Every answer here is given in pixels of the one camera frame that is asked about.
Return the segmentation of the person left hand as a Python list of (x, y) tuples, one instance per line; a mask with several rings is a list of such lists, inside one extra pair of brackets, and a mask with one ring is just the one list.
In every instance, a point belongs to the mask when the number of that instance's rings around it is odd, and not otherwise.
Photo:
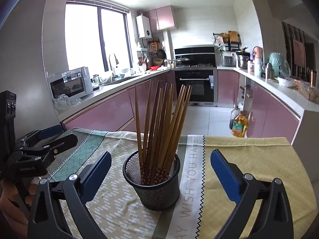
[[(41, 177), (36, 176), (30, 182), (28, 189), (29, 195), (25, 198), (25, 203), (28, 206), (32, 205), (32, 199), (40, 179)], [(14, 228), (27, 230), (28, 218), (25, 216), (24, 210), (22, 210), (18, 204), (20, 197), (16, 186), (7, 180), (3, 180), (1, 185), (3, 189), (1, 195), (1, 211), (4, 214), (4, 217), (8, 220), (9, 224), (14, 226)]]

